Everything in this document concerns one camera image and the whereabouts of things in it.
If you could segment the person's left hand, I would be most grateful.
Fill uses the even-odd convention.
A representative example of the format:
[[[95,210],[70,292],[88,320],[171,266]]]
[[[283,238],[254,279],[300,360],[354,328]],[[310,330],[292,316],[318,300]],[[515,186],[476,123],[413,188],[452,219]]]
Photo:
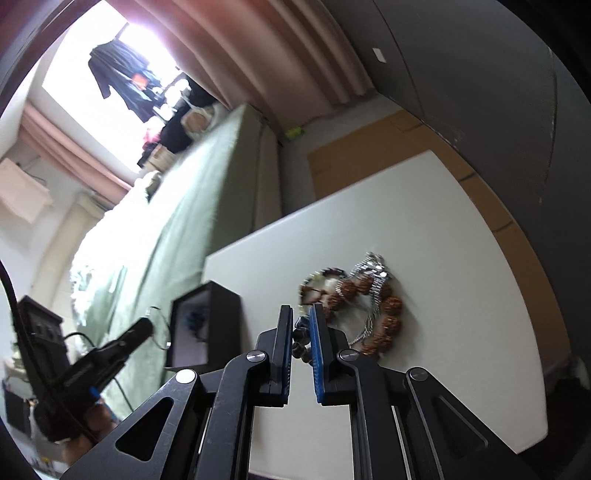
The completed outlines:
[[[84,419],[87,428],[97,442],[105,438],[119,424],[112,410],[103,401],[97,402],[89,409]],[[80,435],[66,443],[62,452],[63,460],[68,466],[71,466],[92,448],[92,441],[85,435]]]

